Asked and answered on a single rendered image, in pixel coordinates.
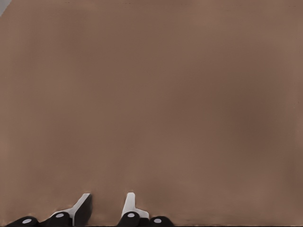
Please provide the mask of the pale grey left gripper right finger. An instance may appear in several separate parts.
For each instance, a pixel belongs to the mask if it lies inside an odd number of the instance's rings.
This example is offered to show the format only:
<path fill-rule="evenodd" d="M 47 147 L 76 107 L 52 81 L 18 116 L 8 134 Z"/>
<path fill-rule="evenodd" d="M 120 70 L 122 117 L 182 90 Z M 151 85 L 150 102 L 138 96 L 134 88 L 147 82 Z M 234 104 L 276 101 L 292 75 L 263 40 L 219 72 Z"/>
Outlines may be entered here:
<path fill-rule="evenodd" d="M 136 207 L 135 193 L 128 192 L 120 221 L 117 227 L 174 227 L 173 222 L 166 216 L 150 218 L 147 211 Z"/>

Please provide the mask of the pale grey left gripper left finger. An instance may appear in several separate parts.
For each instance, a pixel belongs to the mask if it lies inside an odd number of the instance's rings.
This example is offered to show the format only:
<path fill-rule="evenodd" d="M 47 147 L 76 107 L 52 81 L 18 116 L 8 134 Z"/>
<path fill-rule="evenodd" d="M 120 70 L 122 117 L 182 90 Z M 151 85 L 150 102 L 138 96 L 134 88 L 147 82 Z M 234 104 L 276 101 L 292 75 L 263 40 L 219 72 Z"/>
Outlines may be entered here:
<path fill-rule="evenodd" d="M 92 195 L 85 193 L 71 208 L 57 211 L 44 221 L 25 216 L 7 224 L 6 227 L 84 227 L 91 214 Z"/>

